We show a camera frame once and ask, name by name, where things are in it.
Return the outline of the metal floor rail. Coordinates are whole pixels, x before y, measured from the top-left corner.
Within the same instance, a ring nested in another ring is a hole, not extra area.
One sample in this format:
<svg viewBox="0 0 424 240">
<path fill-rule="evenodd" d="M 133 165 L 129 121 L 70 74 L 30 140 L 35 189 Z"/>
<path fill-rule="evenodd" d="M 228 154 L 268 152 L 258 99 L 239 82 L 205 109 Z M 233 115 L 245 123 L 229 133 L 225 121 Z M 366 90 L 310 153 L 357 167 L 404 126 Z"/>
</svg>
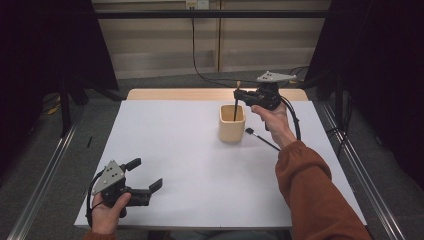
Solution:
<svg viewBox="0 0 424 240">
<path fill-rule="evenodd" d="M 25 240 L 34 222 L 34 219 L 45 199 L 52 179 L 57 172 L 61 161 L 73 139 L 77 126 L 81 122 L 85 109 L 78 109 L 74 115 L 74 122 L 70 125 L 63 137 L 60 138 L 53 155 L 51 156 L 40 180 L 31 194 L 27 204 L 23 208 L 16 223 L 14 224 L 7 240 Z"/>
<path fill-rule="evenodd" d="M 360 182 L 361 187 L 367 196 L 367 199 L 377 214 L 380 223 L 388 235 L 388 238 L 390 240 L 406 240 L 394 215 L 376 188 L 348 135 L 338 127 L 336 123 L 336 115 L 331 106 L 328 103 L 324 103 L 322 104 L 322 109 L 325 113 L 327 121 L 333 128 L 333 132 L 337 137 L 344 155 L 347 157 L 353 171 L 355 172 L 355 175 Z"/>
</svg>

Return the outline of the black curtain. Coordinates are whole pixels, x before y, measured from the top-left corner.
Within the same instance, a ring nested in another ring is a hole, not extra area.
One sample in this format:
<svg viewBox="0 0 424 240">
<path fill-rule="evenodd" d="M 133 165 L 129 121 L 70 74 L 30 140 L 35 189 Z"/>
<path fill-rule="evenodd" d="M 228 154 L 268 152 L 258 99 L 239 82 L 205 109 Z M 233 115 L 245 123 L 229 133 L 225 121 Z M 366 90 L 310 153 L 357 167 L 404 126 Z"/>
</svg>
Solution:
<svg viewBox="0 0 424 240">
<path fill-rule="evenodd" d="M 424 190 L 424 0 L 331 0 L 305 81 L 348 91 Z"/>
<path fill-rule="evenodd" d="M 0 176 L 46 95 L 89 88 L 118 88 L 92 0 L 0 0 Z"/>
</svg>

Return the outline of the black brush with orange tip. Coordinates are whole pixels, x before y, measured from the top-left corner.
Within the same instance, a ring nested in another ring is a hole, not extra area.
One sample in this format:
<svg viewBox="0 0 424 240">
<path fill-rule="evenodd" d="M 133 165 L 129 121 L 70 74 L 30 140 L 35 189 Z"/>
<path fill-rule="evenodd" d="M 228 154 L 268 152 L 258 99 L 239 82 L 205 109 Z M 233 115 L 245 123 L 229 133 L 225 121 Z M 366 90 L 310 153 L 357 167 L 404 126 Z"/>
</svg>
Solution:
<svg viewBox="0 0 424 240">
<path fill-rule="evenodd" d="M 236 97 L 236 92 L 239 90 L 240 85 L 241 85 L 241 81 L 237 81 L 237 82 L 236 82 L 236 89 L 235 89 L 235 90 L 234 90 L 234 92 L 233 92 L 234 99 L 235 99 L 235 102 L 234 102 L 233 121 L 236 121 L 236 120 L 237 120 L 238 99 L 237 99 L 237 97 Z"/>
</svg>

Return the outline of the cream ceramic cup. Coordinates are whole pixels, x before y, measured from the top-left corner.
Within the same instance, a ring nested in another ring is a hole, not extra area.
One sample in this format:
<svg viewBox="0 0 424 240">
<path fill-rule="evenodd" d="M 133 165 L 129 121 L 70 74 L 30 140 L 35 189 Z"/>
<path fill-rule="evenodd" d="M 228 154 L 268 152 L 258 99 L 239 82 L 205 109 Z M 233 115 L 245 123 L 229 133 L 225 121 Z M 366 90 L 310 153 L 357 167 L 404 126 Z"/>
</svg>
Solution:
<svg viewBox="0 0 424 240">
<path fill-rule="evenodd" d="M 245 129 L 244 108 L 238 105 L 237 120 L 233 121 L 234 105 L 222 105 L 219 110 L 218 137 L 222 142 L 240 142 Z"/>
</svg>

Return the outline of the person's right hand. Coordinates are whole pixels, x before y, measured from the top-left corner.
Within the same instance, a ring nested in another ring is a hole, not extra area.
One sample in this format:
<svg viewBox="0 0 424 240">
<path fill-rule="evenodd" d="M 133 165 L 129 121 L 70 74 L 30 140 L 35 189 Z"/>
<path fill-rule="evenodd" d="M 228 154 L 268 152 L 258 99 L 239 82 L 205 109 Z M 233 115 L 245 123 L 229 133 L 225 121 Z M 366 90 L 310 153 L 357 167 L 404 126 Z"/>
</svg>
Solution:
<svg viewBox="0 0 424 240">
<path fill-rule="evenodd" d="M 271 132 L 272 139 L 281 149 L 296 141 L 296 137 L 289 127 L 287 108 L 284 104 L 280 104 L 275 110 L 267 110 L 261 106 L 253 105 L 251 111 L 259 115 L 261 120 L 265 122 Z"/>
</svg>

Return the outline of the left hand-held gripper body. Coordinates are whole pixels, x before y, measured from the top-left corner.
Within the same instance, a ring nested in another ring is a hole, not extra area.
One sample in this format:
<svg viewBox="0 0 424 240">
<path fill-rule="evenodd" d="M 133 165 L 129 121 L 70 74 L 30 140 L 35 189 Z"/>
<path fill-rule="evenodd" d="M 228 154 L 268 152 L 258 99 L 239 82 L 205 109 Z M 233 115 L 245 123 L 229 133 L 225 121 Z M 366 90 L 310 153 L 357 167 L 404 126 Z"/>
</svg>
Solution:
<svg viewBox="0 0 424 240">
<path fill-rule="evenodd" d="M 148 189 L 133 189 L 126 185 L 126 176 L 115 160 L 111 160 L 102 170 L 99 180 L 95 182 L 92 195 L 100 193 L 103 204 L 112 208 L 118 198 L 124 193 L 130 193 L 131 199 L 128 206 L 148 206 L 152 193 Z"/>
</svg>

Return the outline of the white table mat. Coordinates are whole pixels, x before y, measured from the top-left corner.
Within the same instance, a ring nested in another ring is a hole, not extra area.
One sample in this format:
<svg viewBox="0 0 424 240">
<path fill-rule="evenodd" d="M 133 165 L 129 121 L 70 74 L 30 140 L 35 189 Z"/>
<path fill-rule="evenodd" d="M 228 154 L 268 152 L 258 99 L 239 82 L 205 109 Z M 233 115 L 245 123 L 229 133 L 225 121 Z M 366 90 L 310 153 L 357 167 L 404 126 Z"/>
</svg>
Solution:
<svg viewBox="0 0 424 240">
<path fill-rule="evenodd" d="M 277 229 L 292 225 L 276 180 L 277 150 L 253 135 L 236 144 L 218 138 L 219 101 L 122 102 L 100 159 L 140 158 L 127 185 L 163 186 L 147 207 L 130 207 L 119 224 L 157 229 Z M 246 124 L 271 142 L 260 117 Z"/>
</svg>

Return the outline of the white wall socket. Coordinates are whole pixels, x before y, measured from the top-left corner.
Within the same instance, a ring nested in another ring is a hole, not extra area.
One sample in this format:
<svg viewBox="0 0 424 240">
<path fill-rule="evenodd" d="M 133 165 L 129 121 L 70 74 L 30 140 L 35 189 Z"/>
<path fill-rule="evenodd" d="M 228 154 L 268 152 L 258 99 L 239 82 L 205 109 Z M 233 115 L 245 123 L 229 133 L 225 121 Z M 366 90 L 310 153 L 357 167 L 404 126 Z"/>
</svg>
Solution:
<svg viewBox="0 0 424 240">
<path fill-rule="evenodd" d="M 208 10 L 210 8 L 209 0 L 185 0 L 185 3 L 189 10 Z"/>
</svg>

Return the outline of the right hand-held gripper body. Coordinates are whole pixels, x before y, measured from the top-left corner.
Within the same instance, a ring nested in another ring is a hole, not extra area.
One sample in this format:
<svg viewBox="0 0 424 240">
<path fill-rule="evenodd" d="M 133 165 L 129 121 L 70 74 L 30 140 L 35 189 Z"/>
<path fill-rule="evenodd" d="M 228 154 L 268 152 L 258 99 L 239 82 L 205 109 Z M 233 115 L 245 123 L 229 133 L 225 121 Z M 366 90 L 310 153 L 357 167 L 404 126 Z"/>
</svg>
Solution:
<svg viewBox="0 0 424 240">
<path fill-rule="evenodd" d="M 296 75 L 288 75 L 266 71 L 257 78 L 257 89 L 254 91 L 253 104 L 267 110 L 275 110 L 281 103 L 290 108 L 290 102 L 279 93 L 279 83 L 296 80 Z"/>
</svg>

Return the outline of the black metal crossbar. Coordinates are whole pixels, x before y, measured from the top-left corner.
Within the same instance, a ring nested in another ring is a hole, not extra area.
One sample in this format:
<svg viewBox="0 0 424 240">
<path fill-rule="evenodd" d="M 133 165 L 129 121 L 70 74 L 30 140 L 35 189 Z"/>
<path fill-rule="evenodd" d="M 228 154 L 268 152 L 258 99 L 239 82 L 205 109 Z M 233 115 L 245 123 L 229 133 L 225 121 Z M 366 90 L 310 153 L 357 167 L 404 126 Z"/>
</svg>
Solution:
<svg viewBox="0 0 424 240">
<path fill-rule="evenodd" d="M 325 18 L 326 10 L 96 10 L 99 19 L 153 18 Z"/>
</svg>

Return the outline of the black makeup brush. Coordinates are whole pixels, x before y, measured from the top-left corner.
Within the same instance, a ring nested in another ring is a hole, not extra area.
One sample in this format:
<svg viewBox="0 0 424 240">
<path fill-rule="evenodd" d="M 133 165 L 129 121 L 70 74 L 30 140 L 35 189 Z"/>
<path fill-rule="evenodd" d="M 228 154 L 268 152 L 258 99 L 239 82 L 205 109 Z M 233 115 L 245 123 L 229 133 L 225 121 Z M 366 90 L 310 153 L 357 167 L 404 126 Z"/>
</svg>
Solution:
<svg viewBox="0 0 424 240">
<path fill-rule="evenodd" d="M 253 135 L 256 138 L 260 139 L 262 142 L 266 143 L 267 145 L 269 145 L 273 149 L 275 149 L 277 151 L 280 151 L 280 148 L 279 147 L 275 146 L 271 142 L 267 141 L 266 139 L 264 139 L 263 137 L 261 137 L 260 135 L 258 135 L 252 128 L 246 128 L 245 129 L 245 132 L 248 133 L 249 135 Z"/>
</svg>

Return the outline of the wooden table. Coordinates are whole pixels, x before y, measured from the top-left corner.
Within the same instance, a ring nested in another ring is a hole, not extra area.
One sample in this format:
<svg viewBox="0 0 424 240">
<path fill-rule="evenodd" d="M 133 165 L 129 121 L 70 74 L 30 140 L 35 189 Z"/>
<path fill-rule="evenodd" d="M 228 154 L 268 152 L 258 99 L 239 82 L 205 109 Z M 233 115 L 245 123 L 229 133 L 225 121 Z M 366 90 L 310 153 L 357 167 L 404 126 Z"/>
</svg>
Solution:
<svg viewBox="0 0 424 240">
<path fill-rule="evenodd" d="M 164 88 L 132 89 L 128 100 L 190 100 L 224 101 L 233 100 L 232 88 Z"/>
</svg>

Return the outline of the black metal stand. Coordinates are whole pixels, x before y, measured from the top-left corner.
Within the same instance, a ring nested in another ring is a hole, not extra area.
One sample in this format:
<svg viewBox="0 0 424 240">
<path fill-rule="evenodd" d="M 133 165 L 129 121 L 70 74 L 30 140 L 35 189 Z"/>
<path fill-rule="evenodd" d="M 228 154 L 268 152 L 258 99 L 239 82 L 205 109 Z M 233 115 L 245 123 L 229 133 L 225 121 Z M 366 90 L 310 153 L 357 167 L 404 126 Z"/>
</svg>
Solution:
<svg viewBox="0 0 424 240">
<path fill-rule="evenodd" d="M 69 132 L 72 125 L 70 107 L 69 107 L 69 95 L 68 95 L 65 79 L 61 80 L 59 94 L 60 94 L 60 106 L 61 106 L 61 114 L 62 114 L 61 136 L 65 137 L 67 133 Z"/>
</svg>

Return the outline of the person's left hand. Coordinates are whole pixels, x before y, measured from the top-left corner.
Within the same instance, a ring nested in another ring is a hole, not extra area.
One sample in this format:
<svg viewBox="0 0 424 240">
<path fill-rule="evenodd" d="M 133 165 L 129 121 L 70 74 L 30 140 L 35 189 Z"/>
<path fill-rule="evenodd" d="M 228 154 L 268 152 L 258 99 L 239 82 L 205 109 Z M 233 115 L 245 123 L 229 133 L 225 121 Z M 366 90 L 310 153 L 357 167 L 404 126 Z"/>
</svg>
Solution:
<svg viewBox="0 0 424 240">
<path fill-rule="evenodd" d="M 111 235 L 114 234 L 120 218 L 121 211 L 126 207 L 131 199 L 130 193 L 121 195 L 115 205 L 110 208 L 103 204 L 101 194 L 96 194 L 93 198 L 92 227 L 91 230 L 96 234 Z"/>
</svg>

